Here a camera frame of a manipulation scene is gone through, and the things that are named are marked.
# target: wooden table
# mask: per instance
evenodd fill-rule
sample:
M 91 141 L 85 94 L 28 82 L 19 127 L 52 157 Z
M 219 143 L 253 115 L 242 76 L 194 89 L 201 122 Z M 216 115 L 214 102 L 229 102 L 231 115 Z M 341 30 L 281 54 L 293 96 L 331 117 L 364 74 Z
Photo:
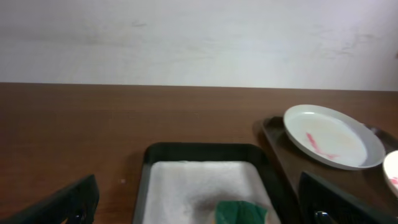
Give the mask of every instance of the wooden table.
M 398 93 L 0 84 L 0 218 L 87 174 L 96 223 L 130 223 L 145 149 L 161 141 L 264 141 L 258 121 L 327 106 L 398 136 Z

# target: green cloth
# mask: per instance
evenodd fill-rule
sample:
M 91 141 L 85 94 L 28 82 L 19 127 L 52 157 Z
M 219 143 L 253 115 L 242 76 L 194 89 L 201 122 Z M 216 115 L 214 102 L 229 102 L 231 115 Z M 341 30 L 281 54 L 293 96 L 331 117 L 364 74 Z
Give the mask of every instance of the green cloth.
M 219 202 L 216 206 L 216 224 L 265 224 L 267 210 L 243 201 Z

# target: white wall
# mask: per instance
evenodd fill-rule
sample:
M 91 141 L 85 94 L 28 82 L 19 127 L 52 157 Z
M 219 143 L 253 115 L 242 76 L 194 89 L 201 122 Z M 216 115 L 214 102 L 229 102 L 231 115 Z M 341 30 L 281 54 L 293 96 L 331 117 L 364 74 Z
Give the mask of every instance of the white wall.
M 397 0 L 1 0 L 0 82 L 398 90 Z

